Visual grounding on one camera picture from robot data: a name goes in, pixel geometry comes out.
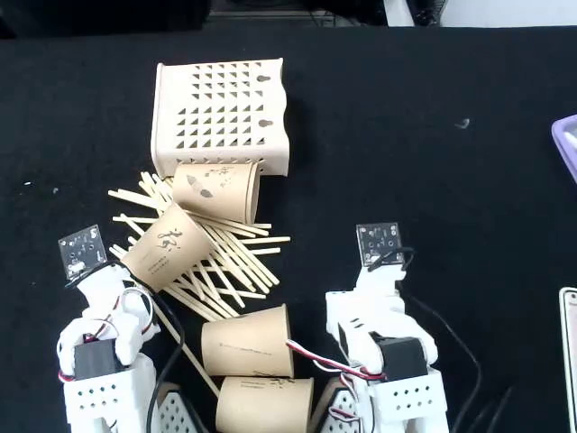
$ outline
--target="paper cup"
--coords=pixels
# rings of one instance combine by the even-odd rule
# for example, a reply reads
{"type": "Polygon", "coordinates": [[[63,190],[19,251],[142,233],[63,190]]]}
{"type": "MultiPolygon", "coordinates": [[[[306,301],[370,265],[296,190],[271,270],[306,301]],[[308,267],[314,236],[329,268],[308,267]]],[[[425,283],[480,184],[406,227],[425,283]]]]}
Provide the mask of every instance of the paper cup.
{"type": "Polygon", "coordinates": [[[202,357],[212,376],[294,376],[287,307],[206,322],[202,357]]]}
{"type": "Polygon", "coordinates": [[[161,290],[212,250],[213,244],[205,232],[184,210],[172,204],[122,262],[137,278],[161,290]]]}
{"type": "Polygon", "coordinates": [[[173,198],[208,217],[253,224],[259,201],[258,164],[183,164],[174,175],[173,198]]]}
{"type": "Polygon", "coordinates": [[[227,377],[216,406],[221,433],[307,433],[313,379],[227,377]]]}

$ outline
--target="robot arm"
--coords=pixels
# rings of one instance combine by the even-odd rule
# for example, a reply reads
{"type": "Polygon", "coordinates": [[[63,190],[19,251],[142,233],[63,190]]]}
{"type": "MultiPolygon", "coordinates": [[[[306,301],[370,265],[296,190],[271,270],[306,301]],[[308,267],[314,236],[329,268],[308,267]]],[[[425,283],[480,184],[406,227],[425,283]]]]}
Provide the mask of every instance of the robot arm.
{"type": "MultiPolygon", "coordinates": [[[[125,281],[134,284],[120,266],[84,279],[78,288],[89,306],[60,333],[60,379],[73,433],[106,433],[113,425],[118,433],[145,430],[156,373],[140,350],[160,328],[152,323],[148,292],[138,285],[126,288],[125,281]]],[[[159,431],[155,410],[152,432],[159,431]]]]}
{"type": "MultiPolygon", "coordinates": [[[[357,227],[362,257],[366,245],[389,244],[391,250],[391,241],[377,239],[383,233],[386,237],[388,226],[395,227],[390,239],[396,224],[371,225],[364,231],[357,227]],[[364,242],[362,237],[369,234],[372,237],[364,242]]],[[[366,258],[374,259],[370,253],[366,258]]],[[[354,290],[326,293],[326,330],[350,366],[383,376],[379,381],[349,378],[365,430],[448,433],[443,378],[431,367],[438,358],[435,340],[405,313],[405,302],[395,289],[405,274],[402,257],[376,270],[363,261],[354,290]]]]}

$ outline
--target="black tabletop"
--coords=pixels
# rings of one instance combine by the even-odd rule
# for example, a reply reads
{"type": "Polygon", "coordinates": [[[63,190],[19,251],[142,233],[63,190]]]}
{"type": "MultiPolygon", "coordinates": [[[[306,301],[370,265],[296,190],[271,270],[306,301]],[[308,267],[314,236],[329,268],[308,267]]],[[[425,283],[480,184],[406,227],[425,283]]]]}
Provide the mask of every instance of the black tabletop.
{"type": "MultiPolygon", "coordinates": [[[[125,244],[111,217],[135,207],[106,191],[152,170],[156,64],[283,57],[290,170],[262,180],[258,220],[293,241],[267,260],[281,285],[247,310],[286,302],[293,337],[337,356],[324,293],[354,285],[355,224],[396,221],[418,251],[405,287],[483,366],[472,416],[514,384],[497,431],[568,431],[557,293],[577,280],[577,186],[550,127],[577,112],[576,40],[363,28],[0,43],[0,430],[66,431],[55,343],[86,302],[62,288],[57,240],[98,223],[125,244]]],[[[170,305],[198,353],[201,320],[170,305]]],[[[439,346],[453,420],[473,366],[438,321],[408,312],[439,346]]],[[[163,333],[145,352],[161,367],[173,346],[163,333]]],[[[322,389],[327,373],[296,367],[322,389]]],[[[169,378],[211,425],[215,399],[186,358],[169,378]]]]}

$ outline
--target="wire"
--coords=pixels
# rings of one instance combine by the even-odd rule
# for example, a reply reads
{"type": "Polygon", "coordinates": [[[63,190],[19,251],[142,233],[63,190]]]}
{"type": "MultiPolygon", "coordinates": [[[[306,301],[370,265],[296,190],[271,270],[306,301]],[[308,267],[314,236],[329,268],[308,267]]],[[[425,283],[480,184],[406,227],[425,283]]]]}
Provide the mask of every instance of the wire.
{"type": "Polygon", "coordinates": [[[114,331],[116,332],[116,336],[119,336],[118,329],[116,329],[114,324],[109,320],[111,317],[112,317],[112,315],[109,314],[108,316],[106,316],[106,318],[93,318],[93,319],[91,319],[91,320],[96,320],[96,321],[105,322],[105,323],[103,323],[102,326],[94,334],[87,334],[88,336],[84,339],[84,342],[85,343],[92,343],[93,341],[97,341],[97,339],[100,337],[100,335],[106,329],[106,326],[113,327],[114,331]]]}
{"type": "Polygon", "coordinates": [[[76,377],[74,376],[67,376],[62,372],[62,370],[58,370],[58,378],[62,383],[74,382],[76,377]]]}
{"type": "MultiPolygon", "coordinates": [[[[120,296],[116,298],[116,302],[114,303],[114,306],[112,307],[112,310],[115,310],[118,307],[118,302],[120,301],[120,296]]],[[[112,317],[112,313],[108,314],[108,316],[106,316],[105,320],[110,320],[110,318],[112,317]]],[[[90,338],[88,339],[86,342],[89,341],[95,341],[98,339],[98,336],[100,336],[100,334],[102,333],[102,331],[104,331],[106,329],[105,324],[103,324],[98,330],[97,332],[90,338]]]]}
{"type": "Polygon", "coordinates": [[[503,396],[501,397],[499,405],[497,406],[497,409],[495,410],[495,414],[493,415],[493,418],[490,421],[489,428],[487,428],[487,433],[493,433],[493,431],[497,427],[497,423],[499,422],[499,419],[501,417],[501,413],[503,413],[505,406],[507,406],[507,402],[508,402],[509,397],[511,396],[511,393],[513,392],[513,388],[514,388],[514,386],[509,386],[507,388],[507,390],[505,391],[505,393],[503,394],[503,396]]]}
{"type": "Polygon", "coordinates": [[[328,372],[328,373],[340,373],[341,372],[341,370],[339,370],[338,368],[326,368],[326,367],[324,367],[316,359],[313,359],[313,364],[316,365],[316,367],[319,368],[320,370],[323,370],[324,372],[328,372]]]}
{"type": "Polygon", "coordinates": [[[123,305],[124,296],[127,293],[138,293],[142,295],[144,298],[146,298],[146,300],[148,300],[148,309],[149,309],[148,320],[146,321],[146,326],[142,329],[142,333],[145,334],[146,331],[148,331],[148,329],[151,327],[152,321],[154,320],[154,307],[152,305],[151,294],[148,291],[142,290],[138,287],[129,287],[127,289],[124,289],[123,294],[120,295],[121,305],[123,305]]]}
{"type": "Polygon", "coordinates": [[[185,338],[184,328],[182,327],[182,324],[180,323],[179,319],[176,317],[172,309],[170,309],[167,303],[164,302],[164,299],[162,299],[160,295],[154,292],[152,294],[152,297],[154,298],[156,303],[160,306],[160,309],[162,309],[167,314],[167,316],[169,316],[170,321],[179,332],[179,345],[177,345],[177,347],[174,349],[174,352],[172,352],[172,355],[170,356],[167,363],[164,365],[164,368],[162,369],[162,371],[158,376],[158,379],[156,380],[156,385],[154,386],[154,391],[152,391],[151,401],[148,405],[148,412],[146,414],[146,433],[151,433],[152,413],[154,412],[154,406],[156,405],[156,399],[158,398],[159,395],[160,386],[164,382],[164,379],[169,373],[170,368],[172,368],[172,365],[177,362],[177,359],[179,359],[180,352],[182,351],[182,347],[184,346],[184,338],[185,338]]]}
{"type": "Polygon", "coordinates": [[[113,265],[118,265],[118,266],[122,267],[123,269],[126,269],[130,273],[131,278],[135,282],[137,282],[138,284],[140,284],[146,290],[149,291],[149,293],[151,294],[151,298],[166,313],[166,315],[170,318],[170,321],[174,325],[174,328],[176,328],[177,331],[179,332],[179,344],[174,349],[174,352],[172,352],[172,355],[170,356],[168,362],[164,365],[164,368],[162,369],[162,371],[158,375],[158,378],[156,380],[156,384],[154,385],[154,390],[152,390],[152,396],[151,396],[151,400],[149,402],[148,410],[147,410],[147,414],[146,414],[146,433],[151,433],[152,413],[154,412],[154,407],[156,405],[156,400],[157,400],[158,395],[159,395],[160,386],[164,382],[164,379],[167,376],[167,374],[169,373],[172,365],[174,363],[176,363],[176,361],[180,355],[180,352],[182,351],[182,347],[184,346],[184,341],[185,341],[184,328],[182,327],[182,324],[180,323],[179,319],[176,317],[176,315],[174,314],[172,309],[170,309],[170,307],[167,305],[167,303],[164,302],[164,300],[158,294],[156,294],[154,292],[154,290],[151,288],[151,286],[146,284],[144,281],[142,281],[138,277],[134,276],[134,274],[131,272],[131,270],[128,268],[128,266],[126,266],[124,263],[120,262],[119,260],[110,260],[108,262],[99,264],[98,266],[92,268],[90,271],[83,273],[82,275],[80,275],[75,280],[69,282],[66,285],[66,287],[76,287],[82,281],[84,281],[86,278],[90,277],[94,273],[100,271],[101,269],[104,269],[105,267],[113,266],[113,265]]]}
{"type": "MultiPolygon", "coordinates": [[[[402,286],[400,284],[400,281],[397,281],[397,283],[398,283],[398,287],[400,288],[399,291],[402,291],[402,286]]],[[[415,298],[410,293],[403,291],[403,294],[405,297],[412,300],[421,309],[423,309],[424,311],[426,311],[430,315],[434,316],[437,320],[439,320],[444,325],[446,330],[449,331],[449,334],[451,334],[451,336],[453,336],[453,338],[459,344],[461,349],[471,358],[471,361],[475,365],[475,369],[477,370],[477,378],[475,380],[475,385],[473,386],[471,393],[469,394],[469,397],[467,397],[467,400],[465,400],[465,402],[463,403],[463,405],[459,409],[459,413],[457,414],[457,418],[455,419],[453,427],[451,428],[451,433],[457,433],[459,431],[461,424],[463,423],[464,416],[467,414],[467,412],[471,408],[471,405],[472,405],[473,401],[475,400],[475,398],[477,397],[477,394],[479,393],[479,389],[481,388],[481,382],[483,380],[483,371],[481,369],[481,364],[479,363],[479,361],[477,360],[475,355],[472,353],[471,349],[469,349],[469,347],[461,340],[461,338],[457,335],[457,333],[454,331],[454,329],[451,327],[451,325],[449,325],[446,322],[446,320],[439,313],[437,313],[434,309],[432,309],[431,307],[426,305],[425,302],[422,302],[421,300],[415,298]]]]}
{"type": "Polygon", "coordinates": [[[415,248],[412,248],[410,246],[398,246],[397,248],[393,248],[388,253],[383,254],[374,263],[372,263],[369,266],[369,268],[367,269],[367,271],[368,272],[376,271],[383,264],[386,264],[385,260],[387,260],[391,255],[398,254],[398,253],[410,253],[410,256],[408,257],[408,259],[403,263],[403,265],[400,268],[401,271],[406,271],[408,266],[411,264],[411,262],[413,262],[413,259],[415,258],[415,254],[417,254],[417,251],[415,251],[415,248]]]}
{"type": "Polygon", "coordinates": [[[346,372],[348,374],[352,374],[353,376],[360,377],[361,379],[364,379],[365,381],[380,381],[383,379],[387,379],[387,375],[384,373],[382,373],[382,374],[369,374],[369,373],[367,373],[366,369],[364,369],[364,367],[361,367],[360,371],[357,371],[348,365],[337,363],[336,361],[329,359],[329,358],[324,358],[323,356],[317,355],[317,354],[315,354],[309,350],[306,350],[302,345],[300,345],[296,341],[287,340],[286,345],[288,346],[288,348],[294,350],[295,352],[300,353],[301,355],[303,355],[309,359],[316,360],[321,364],[326,364],[326,365],[329,365],[331,367],[337,368],[342,372],[346,372]]]}
{"type": "Polygon", "coordinates": [[[359,420],[359,417],[356,415],[334,407],[328,408],[328,413],[333,418],[339,419],[342,422],[355,422],[359,420]]]}
{"type": "MultiPolygon", "coordinates": [[[[116,336],[118,336],[118,329],[114,326],[114,324],[112,322],[108,321],[106,318],[80,318],[79,320],[103,322],[102,326],[95,332],[95,334],[92,335],[93,339],[96,339],[96,335],[98,333],[100,333],[103,329],[106,329],[106,327],[111,327],[115,331],[116,336]]],[[[56,356],[58,358],[60,358],[61,352],[62,352],[62,335],[60,335],[58,341],[56,342],[56,356]]]]}
{"type": "Polygon", "coordinates": [[[341,373],[341,377],[339,377],[339,382],[342,383],[347,390],[349,390],[349,392],[353,396],[354,402],[358,403],[359,396],[357,394],[357,391],[354,389],[354,382],[349,378],[349,376],[347,376],[345,373],[341,373]]]}
{"type": "Polygon", "coordinates": [[[485,420],[485,417],[487,416],[487,414],[493,408],[494,405],[495,401],[490,401],[489,403],[487,403],[485,407],[481,410],[481,412],[479,412],[479,414],[472,421],[469,428],[467,428],[466,433],[474,433],[477,427],[479,427],[479,425],[485,420]]]}
{"type": "Polygon", "coordinates": [[[377,420],[375,419],[375,404],[372,401],[372,397],[369,397],[369,401],[371,402],[371,412],[372,412],[372,428],[371,433],[374,433],[375,428],[377,427],[377,420]]]}

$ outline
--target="perforated white block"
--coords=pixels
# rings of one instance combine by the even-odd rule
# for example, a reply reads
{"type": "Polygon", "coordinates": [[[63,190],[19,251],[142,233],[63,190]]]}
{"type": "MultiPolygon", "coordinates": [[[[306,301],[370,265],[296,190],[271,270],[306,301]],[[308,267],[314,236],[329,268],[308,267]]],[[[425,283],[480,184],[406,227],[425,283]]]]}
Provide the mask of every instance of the perforated white block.
{"type": "Polygon", "coordinates": [[[287,176],[282,59],[157,68],[151,153],[159,175],[179,163],[257,161],[287,176]]]}
{"type": "MultiPolygon", "coordinates": [[[[347,390],[339,391],[334,396],[334,402],[331,405],[334,408],[344,410],[353,415],[357,415],[357,408],[354,403],[351,393],[347,390]]],[[[320,428],[320,433],[359,433],[359,423],[355,422],[342,422],[339,419],[334,419],[333,417],[326,415],[325,422],[320,428]]]]}
{"type": "MultiPolygon", "coordinates": [[[[355,403],[348,391],[339,391],[332,407],[360,415],[365,430],[374,433],[448,433],[443,378],[437,370],[429,368],[427,376],[369,387],[365,381],[353,380],[357,385],[359,403],[355,403]]],[[[346,423],[327,415],[320,431],[359,433],[360,429],[356,421],[346,423]]]]}
{"type": "Polygon", "coordinates": [[[445,413],[443,378],[437,370],[430,369],[427,376],[418,376],[374,386],[375,408],[385,422],[434,416],[445,413]]]}
{"type": "MultiPolygon", "coordinates": [[[[156,373],[152,360],[138,354],[133,365],[120,373],[64,384],[66,415],[73,433],[87,431],[92,419],[115,419],[119,433],[144,431],[156,373]]],[[[158,411],[152,419],[158,430],[158,411]]]]}
{"type": "Polygon", "coordinates": [[[198,433],[178,392],[169,392],[160,406],[161,433],[198,433]]]}

